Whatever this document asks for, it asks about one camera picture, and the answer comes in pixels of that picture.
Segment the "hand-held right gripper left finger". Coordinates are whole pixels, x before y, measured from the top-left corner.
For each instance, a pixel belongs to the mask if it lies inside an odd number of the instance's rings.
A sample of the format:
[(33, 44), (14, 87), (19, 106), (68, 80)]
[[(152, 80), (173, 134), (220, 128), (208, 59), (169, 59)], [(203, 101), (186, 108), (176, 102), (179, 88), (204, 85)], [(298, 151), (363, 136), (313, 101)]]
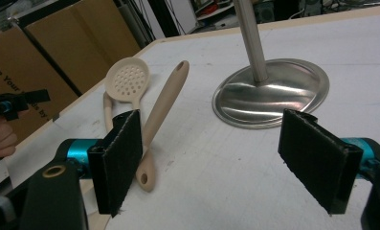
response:
[(140, 111), (113, 118), (113, 128), (87, 151), (100, 214), (115, 217), (143, 155)]

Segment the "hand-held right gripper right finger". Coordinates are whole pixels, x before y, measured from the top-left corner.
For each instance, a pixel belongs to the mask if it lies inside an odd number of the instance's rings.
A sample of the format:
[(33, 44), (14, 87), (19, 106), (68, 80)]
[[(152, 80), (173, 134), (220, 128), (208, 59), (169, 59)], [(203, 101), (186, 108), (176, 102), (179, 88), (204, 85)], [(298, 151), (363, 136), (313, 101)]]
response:
[(342, 141), (308, 113), (283, 111), (278, 153), (305, 189), (330, 214), (346, 211), (363, 151)]

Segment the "beige perforated skimmer spoon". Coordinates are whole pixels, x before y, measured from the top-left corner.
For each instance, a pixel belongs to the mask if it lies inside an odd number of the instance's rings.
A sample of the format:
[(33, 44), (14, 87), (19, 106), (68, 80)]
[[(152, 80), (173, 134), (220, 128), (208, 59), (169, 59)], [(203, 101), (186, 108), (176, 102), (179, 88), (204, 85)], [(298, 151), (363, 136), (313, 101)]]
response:
[[(147, 64), (137, 57), (126, 57), (117, 61), (104, 79), (105, 92), (113, 102), (129, 103), (133, 109), (141, 109), (140, 101), (150, 82)], [(149, 150), (144, 151), (136, 171), (136, 180), (146, 192), (155, 186), (155, 168)]]

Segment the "white gridded mat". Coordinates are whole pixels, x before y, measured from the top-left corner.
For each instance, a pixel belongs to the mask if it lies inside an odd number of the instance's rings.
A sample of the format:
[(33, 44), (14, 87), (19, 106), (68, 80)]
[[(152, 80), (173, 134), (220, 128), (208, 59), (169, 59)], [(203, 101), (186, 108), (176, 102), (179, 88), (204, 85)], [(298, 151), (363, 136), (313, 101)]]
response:
[[(316, 110), (323, 127), (380, 143), (380, 8), (265, 24), (260, 35), (268, 58), (326, 71), (330, 90)], [(155, 189), (132, 186), (105, 230), (361, 229), (366, 180), (354, 183), (344, 214), (330, 215), (279, 157), (277, 129), (236, 128), (214, 115), (214, 90), (247, 63), (238, 30), (161, 39), (140, 56), (152, 74), (143, 111), (179, 61), (190, 73), (153, 142)]]

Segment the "beige solid spatula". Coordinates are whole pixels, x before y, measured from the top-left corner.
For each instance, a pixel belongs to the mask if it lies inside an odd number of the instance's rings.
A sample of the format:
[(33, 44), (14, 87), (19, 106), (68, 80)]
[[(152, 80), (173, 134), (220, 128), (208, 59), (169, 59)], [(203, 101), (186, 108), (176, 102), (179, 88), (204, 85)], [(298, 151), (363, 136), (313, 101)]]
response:
[(171, 72), (159, 97), (153, 106), (143, 129), (144, 151), (147, 151), (176, 101), (189, 73), (190, 64), (183, 60)]

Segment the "beige slotted turner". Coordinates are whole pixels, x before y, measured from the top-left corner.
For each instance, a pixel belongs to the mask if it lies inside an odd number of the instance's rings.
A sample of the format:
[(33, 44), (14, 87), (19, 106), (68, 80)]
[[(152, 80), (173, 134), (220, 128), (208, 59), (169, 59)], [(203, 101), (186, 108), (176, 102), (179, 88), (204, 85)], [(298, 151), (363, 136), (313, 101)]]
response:
[(112, 123), (112, 100), (109, 95), (104, 92), (103, 93), (103, 114), (104, 114), (104, 122), (105, 128), (107, 131), (110, 131), (113, 128)]

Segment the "plain cardboard box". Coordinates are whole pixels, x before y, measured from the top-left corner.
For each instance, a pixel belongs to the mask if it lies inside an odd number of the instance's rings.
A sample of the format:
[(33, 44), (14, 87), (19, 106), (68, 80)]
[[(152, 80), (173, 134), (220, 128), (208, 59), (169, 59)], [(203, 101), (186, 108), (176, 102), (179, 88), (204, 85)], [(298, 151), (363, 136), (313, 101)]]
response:
[(113, 0), (79, 0), (26, 27), (79, 93), (140, 47)]

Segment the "metal utensil stand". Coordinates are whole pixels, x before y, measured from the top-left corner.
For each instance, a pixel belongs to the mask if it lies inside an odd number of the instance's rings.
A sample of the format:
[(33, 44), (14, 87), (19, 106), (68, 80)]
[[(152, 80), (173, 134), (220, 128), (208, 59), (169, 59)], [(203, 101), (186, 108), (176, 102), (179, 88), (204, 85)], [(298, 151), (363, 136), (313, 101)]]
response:
[(311, 112), (325, 99), (329, 78), (318, 65), (301, 59), (264, 57), (250, 0), (234, 0), (250, 64), (226, 78), (212, 96), (212, 110), (234, 127), (278, 127), (285, 109)]

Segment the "cardboard box with black lettering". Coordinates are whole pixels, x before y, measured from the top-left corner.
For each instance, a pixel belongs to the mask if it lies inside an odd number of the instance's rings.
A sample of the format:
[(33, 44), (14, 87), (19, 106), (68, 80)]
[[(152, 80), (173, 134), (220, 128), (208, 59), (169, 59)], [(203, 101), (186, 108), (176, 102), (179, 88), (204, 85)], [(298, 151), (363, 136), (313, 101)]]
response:
[(66, 81), (17, 28), (0, 33), (0, 94), (47, 89), (50, 101), (33, 103), (26, 115), (10, 121), (18, 143), (78, 98)]

